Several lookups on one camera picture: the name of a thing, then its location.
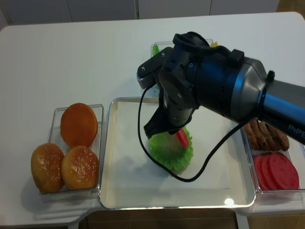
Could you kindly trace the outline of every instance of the hamburger bun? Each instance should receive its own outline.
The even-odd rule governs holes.
[[[42,193],[58,192],[63,186],[61,162],[63,153],[53,143],[37,147],[30,160],[30,170],[37,188]]]
[[[61,164],[61,176],[69,189],[84,189],[97,186],[99,160],[85,146],[70,149]]]
[[[94,111],[86,104],[73,104],[61,117],[61,136],[68,146],[89,147],[98,130]]]

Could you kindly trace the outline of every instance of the white tray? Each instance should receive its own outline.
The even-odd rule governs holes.
[[[159,168],[143,152],[137,134],[139,101],[139,98],[121,98],[110,106],[102,205],[106,208],[236,208],[253,203],[255,190],[239,131],[215,153],[196,181],[184,183]],[[143,126],[157,107],[158,98],[144,99],[141,136],[145,146],[148,139]],[[187,125],[193,136],[194,156],[180,176],[193,177],[232,125],[230,120],[208,109],[195,111]]]

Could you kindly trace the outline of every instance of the white table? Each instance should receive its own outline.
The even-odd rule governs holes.
[[[0,226],[72,224],[96,199],[41,204],[30,170],[54,109],[140,96],[138,66],[150,45],[195,31],[262,61],[276,79],[305,86],[305,22],[297,13],[10,26],[0,33]],[[246,214],[305,210],[297,201],[256,204]]]

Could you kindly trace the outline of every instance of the red tomato slice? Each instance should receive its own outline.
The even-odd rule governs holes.
[[[256,156],[254,158],[254,167],[255,167],[259,187],[262,190],[269,190],[269,188],[267,188],[267,185],[264,183],[264,178],[262,174],[262,160],[264,157],[265,157],[264,155]]]
[[[299,189],[299,175],[291,161],[279,152],[272,153],[269,159],[271,176],[281,189]]]
[[[182,146],[188,147],[190,145],[189,140],[187,139],[187,136],[182,128],[176,132],[176,136]]]
[[[269,169],[269,158],[270,155],[265,155],[262,160],[262,175],[263,175],[263,180],[266,186],[269,188],[269,190],[278,190],[280,187],[276,185],[274,182],[273,177],[270,174],[270,169]]]

